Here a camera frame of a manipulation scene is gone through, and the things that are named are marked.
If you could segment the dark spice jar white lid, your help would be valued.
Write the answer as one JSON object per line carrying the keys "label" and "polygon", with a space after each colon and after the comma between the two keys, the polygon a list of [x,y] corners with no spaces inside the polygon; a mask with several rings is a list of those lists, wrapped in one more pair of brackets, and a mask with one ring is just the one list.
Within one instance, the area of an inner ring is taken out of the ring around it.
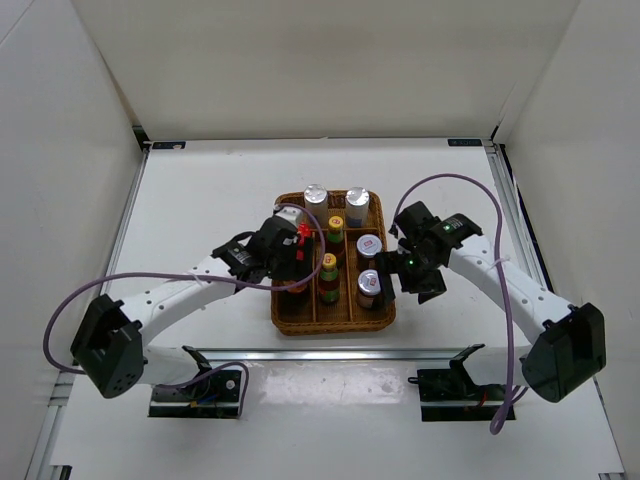
{"label": "dark spice jar white lid", "polygon": [[357,267],[360,272],[375,268],[375,256],[383,250],[381,239],[374,234],[361,235],[356,241]]}

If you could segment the pink spice jar white lid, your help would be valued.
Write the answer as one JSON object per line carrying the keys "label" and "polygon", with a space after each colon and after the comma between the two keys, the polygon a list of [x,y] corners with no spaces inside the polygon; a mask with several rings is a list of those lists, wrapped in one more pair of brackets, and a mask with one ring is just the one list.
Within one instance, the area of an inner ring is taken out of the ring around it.
{"label": "pink spice jar white lid", "polygon": [[368,269],[359,274],[357,303],[368,310],[380,310],[384,306],[380,279],[376,270]]}

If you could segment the red cap sauce jar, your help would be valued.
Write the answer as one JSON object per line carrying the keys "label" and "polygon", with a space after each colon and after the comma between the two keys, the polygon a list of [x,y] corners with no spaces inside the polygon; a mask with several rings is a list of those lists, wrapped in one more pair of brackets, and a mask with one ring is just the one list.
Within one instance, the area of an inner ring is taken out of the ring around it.
{"label": "red cap sauce jar", "polygon": [[306,282],[297,287],[294,287],[294,284],[295,281],[293,280],[285,281],[283,283],[283,285],[287,287],[287,289],[282,293],[283,299],[288,304],[294,306],[305,305],[308,302],[310,296],[309,283]]}
{"label": "red cap sauce jar", "polygon": [[300,223],[297,228],[298,241],[300,244],[305,243],[308,239],[313,237],[311,227],[307,223]]}

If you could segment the red cap sauce jar front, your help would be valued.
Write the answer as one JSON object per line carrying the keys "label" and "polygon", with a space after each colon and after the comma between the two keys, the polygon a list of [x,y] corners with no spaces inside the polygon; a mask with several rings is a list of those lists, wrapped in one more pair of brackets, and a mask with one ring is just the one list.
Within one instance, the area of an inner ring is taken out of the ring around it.
{"label": "red cap sauce jar front", "polygon": [[294,306],[305,305],[308,302],[310,296],[309,283],[306,282],[297,287],[294,287],[294,284],[295,281],[293,280],[285,281],[283,283],[283,285],[287,287],[287,289],[282,293],[283,299],[288,304]]}

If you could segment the yellow cap sauce bottle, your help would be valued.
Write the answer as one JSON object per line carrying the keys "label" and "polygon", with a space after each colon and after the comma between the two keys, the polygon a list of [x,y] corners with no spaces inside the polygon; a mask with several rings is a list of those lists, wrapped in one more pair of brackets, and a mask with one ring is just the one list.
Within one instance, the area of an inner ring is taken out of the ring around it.
{"label": "yellow cap sauce bottle", "polygon": [[341,268],[346,252],[344,220],[339,215],[331,216],[326,232],[326,251],[336,258],[336,265]]}
{"label": "yellow cap sauce bottle", "polygon": [[332,253],[325,253],[321,270],[317,279],[319,299],[326,305],[334,304],[340,297],[340,278],[337,258]]}

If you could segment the yellow cap sauce bottle front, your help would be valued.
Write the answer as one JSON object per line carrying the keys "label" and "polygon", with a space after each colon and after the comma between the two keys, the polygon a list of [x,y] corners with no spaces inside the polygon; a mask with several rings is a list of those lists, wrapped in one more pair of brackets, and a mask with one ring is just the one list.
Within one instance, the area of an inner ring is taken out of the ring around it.
{"label": "yellow cap sauce bottle front", "polygon": [[340,278],[337,258],[332,253],[325,253],[321,270],[317,279],[319,299],[326,305],[334,304],[340,297]]}

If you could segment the silver cap white shaker front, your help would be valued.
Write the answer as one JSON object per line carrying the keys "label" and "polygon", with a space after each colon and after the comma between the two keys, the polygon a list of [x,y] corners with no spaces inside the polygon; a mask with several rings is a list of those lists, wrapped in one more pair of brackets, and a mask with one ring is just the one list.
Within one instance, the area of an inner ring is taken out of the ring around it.
{"label": "silver cap white shaker front", "polygon": [[308,185],[303,192],[305,208],[314,216],[322,228],[328,223],[329,194],[326,188],[320,184]]}

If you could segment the silver cap white shaker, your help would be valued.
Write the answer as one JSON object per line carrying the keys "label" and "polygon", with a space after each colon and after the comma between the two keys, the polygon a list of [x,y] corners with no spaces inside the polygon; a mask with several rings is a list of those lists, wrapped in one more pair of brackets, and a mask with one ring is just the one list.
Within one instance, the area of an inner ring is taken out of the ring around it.
{"label": "silver cap white shaker", "polygon": [[345,219],[350,228],[363,227],[368,218],[370,193],[364,187],[352,187],[345,194]]}
{"label": "silver cap white shaker", "polygon": [[314,216],[322,228],[328,223],[329,194],[326,188],[320,184],[308,185],[303,192],[305,208]]}

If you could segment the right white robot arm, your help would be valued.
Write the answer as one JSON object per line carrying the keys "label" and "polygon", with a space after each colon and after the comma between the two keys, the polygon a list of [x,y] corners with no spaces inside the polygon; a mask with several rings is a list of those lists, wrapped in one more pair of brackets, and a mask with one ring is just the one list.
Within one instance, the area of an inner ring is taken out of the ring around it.
{"label": "right white robot arm", "polygon": [[531,346],[515,355],[516,384],[558,403],[605,367],[603,313],[590,303],[571,304],[496,256],[489,238],[468,217],[440,219],[416,202],[396,216],[395,225],[403,234],[397,250],[374,257],[384,303],[395,299],[393,275],[420,303],[443,294],[440,270],[446,267],[510,312],[529,341]]}

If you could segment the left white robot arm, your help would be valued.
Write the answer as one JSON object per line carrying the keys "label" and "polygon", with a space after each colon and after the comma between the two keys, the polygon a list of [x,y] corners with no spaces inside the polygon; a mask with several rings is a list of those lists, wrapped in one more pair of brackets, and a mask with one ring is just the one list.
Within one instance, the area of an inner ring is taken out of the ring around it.
{"label": "left white robot arm", "polygon": [[73,358],[106,399],[136,384],[202,398],[211,369],[204,357],[192,347],[155,346],[153,340],[193,312],[245,289],[280,290],[311,279],[314,240],[300,230],[304,217],[301,209],[286,206],[185,274],[124,299],[104,294],[92,300],[72,342]]}

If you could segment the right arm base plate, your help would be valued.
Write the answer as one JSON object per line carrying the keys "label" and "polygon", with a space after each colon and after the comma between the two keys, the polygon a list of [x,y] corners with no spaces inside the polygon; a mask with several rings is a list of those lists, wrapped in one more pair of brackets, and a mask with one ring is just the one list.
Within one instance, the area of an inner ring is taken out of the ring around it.
{"label": "right arm base plate", "polygon": [[424,423],[490,422],[505,395],[501,385],[465,384],[451,369],[421,369],[407,382],[417,388]]}

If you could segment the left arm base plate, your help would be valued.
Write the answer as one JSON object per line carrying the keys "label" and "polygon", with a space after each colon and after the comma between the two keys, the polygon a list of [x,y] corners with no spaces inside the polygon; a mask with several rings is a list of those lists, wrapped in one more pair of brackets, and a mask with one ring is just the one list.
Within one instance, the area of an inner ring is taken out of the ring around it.
{"label": "left arm base plate", "polygon": [[147,416],[163,419],[239,419],[249,384],[249,368],[232,361],[204,371],[204,378],[182,387],[155,386]]}

